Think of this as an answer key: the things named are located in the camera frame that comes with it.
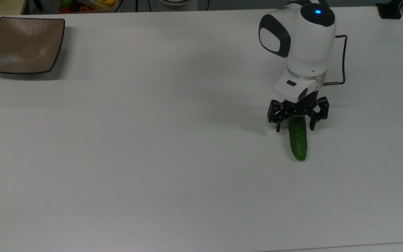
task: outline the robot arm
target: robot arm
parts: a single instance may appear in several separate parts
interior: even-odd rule
[[[334,12],[323,0],[293,1],[262,17],[261,45],[288,58],[288,67],[273,88],[279,97],[296,104],[323,86],[335,29]]]

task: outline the white table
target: white table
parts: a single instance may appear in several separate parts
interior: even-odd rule
[[[403,243],[403,19],[334,8],[347,81],[298,162],[267,122],[269,11],[48,16],[53,71],[0,75],[0,251]]]

